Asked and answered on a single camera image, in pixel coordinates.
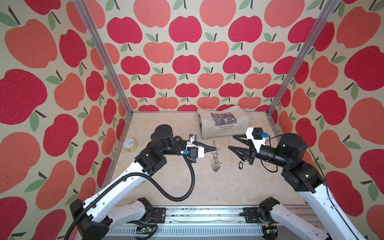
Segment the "metal key organizer plate with rings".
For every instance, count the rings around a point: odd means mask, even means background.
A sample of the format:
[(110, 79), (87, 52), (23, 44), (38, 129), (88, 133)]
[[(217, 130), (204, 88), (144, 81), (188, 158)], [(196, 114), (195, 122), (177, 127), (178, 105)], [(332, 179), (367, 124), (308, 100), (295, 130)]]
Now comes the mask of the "metal key organizer plate with rings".
[(219, 159), (219, 153), (218, 153), (218, 147), (216, 145), (216, 141), (213, 140), (213, 147), (215, 147), (216, 149), (214, 151), (211, 152), (212, 156), (213, 156), (213, 159), (212, 159), (212, 169), (215, 173), (217, 173), (221, 167), (222, 167), (222, 163)]

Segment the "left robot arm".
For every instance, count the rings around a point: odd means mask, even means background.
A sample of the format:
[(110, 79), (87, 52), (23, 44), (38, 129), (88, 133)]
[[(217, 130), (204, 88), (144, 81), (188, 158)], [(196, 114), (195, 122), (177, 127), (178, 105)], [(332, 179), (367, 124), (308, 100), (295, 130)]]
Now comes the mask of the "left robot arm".
[[(151, 134), (151, 140), (146, 148), (135, 157), (134, 162), (117, 179), (92, 197), (71, 203), (70, 209), (74, 221), (64, 238), (68, 240), (74, 229), (78, 229), (84, 240), (101, 240), (112, 227), (133, 221), (146, 221), (153, 212), (153, 206), (146, 198), (139, 198), (123, 207), (116, 206), (144, 181), (150, 182), (170, 201), (186, 200), (192, 194), (196, 183), (192, 164), (198, 158), (203, 158), (206, 153), (216, 150), (216, 147), (197, 142), (195, 135), (191, 135), (186, 141), (179, 136), (174, 136), (171, 126), (159, 125)], [(152, 177), (167, 163), (167, 155), (182, 156), (191, 174), (190, 187), (180, 197), (167, 193)]]

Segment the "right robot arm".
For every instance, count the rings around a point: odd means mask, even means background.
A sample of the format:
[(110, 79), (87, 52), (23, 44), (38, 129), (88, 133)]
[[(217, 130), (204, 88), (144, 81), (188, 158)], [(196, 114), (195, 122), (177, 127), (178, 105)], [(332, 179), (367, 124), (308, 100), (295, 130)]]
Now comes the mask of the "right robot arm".
[(245, 210), (242, 213), (247, 222), (257, 220), (265, 224), (264, 239), (276, 239), (278, 231), (270, 226), (273, 223), (283, 225), (302, 240), (364, 239), (332, 195), (323, 173), (303, 160), (309, 146), (302, 137), (293, 133), (282, 134), (275, 148), (267, 145), (271, 139), (261, 128), (248, 128), (246, 134), (234, 135), (233, 138), (247, 145), (246, 148), (228, 147), (240, 158), (240, 169), (243, 163), (252, 165), (255, 159), (282, 168), (284, 180), (300, 193), (325, 227), (324, 230), (315, 227), (269, 197), (259, 204), (256, 211)]

